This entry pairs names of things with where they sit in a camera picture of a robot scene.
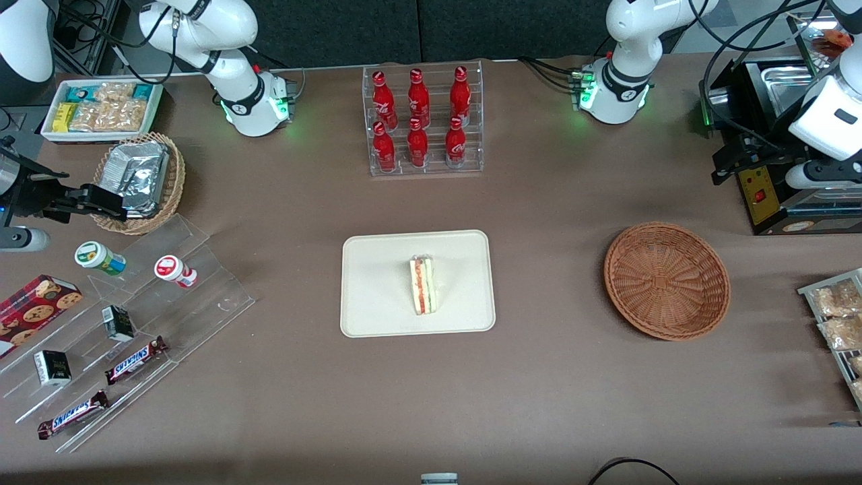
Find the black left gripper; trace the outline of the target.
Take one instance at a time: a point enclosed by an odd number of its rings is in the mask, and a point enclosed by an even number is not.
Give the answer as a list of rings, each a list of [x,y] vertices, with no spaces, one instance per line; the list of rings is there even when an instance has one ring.
[[[721,185],[745,170],[803,162],[803,142],[794,136],[780,136],[773,144],[758,141],[748,134],[731,135],[733,150],[717,150],[713,154],[713,185]]]

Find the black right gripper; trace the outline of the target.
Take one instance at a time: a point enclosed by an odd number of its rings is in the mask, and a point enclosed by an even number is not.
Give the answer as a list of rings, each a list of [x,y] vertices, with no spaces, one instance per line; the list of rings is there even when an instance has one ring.
[[[123,208],[123,197],[98,185],[86,183],[77,189],[69,189],[61,179],[69,177],[67,172],[55,172],[40,164],[9,162],[9,217],[46,218],[57,223],[69,223],[69,213],[95,215],[120,222],[127,221]],[[55,207],[64,201],[65,194],[73,203],[63,203],[62,211]]]

